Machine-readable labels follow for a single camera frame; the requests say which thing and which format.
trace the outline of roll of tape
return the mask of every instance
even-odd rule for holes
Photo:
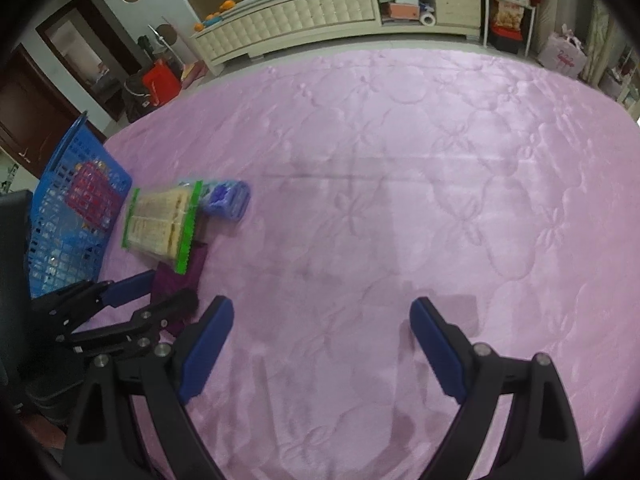
[[[420,23],[427,27],[433,27],[436,24],[436,17],[432,12],[423,12],[420,14]]]

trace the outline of white cabinet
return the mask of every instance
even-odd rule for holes
[[[439,25],[463,25],[480,29],[480,0],[435,0]]]
[[[383,23],[378,0],[245,0],[193,36],[212,72],[226,60],[366,34],[458,34],[479,38],[480,0],[433,0],[436,25]]]
[[[372,0],[287,0],[221,22],[218,27],[211,27],[208,33],[198,36],[196,43],[204,60],[211,62],[242,49],[250,53],[249,47],[287,34],[346,23],[373,22],[375,18]],[[263,47],[277,50],[275,42],[272,43]]]

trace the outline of door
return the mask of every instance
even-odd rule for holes
[[[41,177],[80,112],[52,85],[21,45],[0,72],[0,146]],[[98,138],[104,136],[92,127]]]
[[[36,27],[66,70],[111,116],[124,111],[122,91],[142,67],[91,0],[72,0]]]

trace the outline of packaged food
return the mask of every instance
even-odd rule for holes
[[[202,181],[167,190],[133,190],[122,235],[122,246],[174,264],[177,274],[187,270],[195,231]]]
[[[181,182],[192,186],[192,181]],[[218,216],[238,222],[249,204],[251,189],[244,180],[204,180],[198,205],[208,216]]]
[[[524,7],[502,0],[494,0],[491,12],[491,22],[496,27],[520,30],[520,23],[524,16]]]

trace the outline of quilted pattern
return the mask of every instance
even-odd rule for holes
[[[593,463],[640,390],[638,133],[555,73],[385,50],[224,78],[108,140],[136,186],[252,186],[239,225],[204,233],[200,307],[226,294],[236,324],[188,405],[228,478],[417,479],[456,412],[410,333],[422,294],[472,341],[549,352]],[[146,268],[121,232],[105,279]]]
[[[225,22],[196,38],[208,60],[290,32],[375,17],[371,0],[289,0]]]

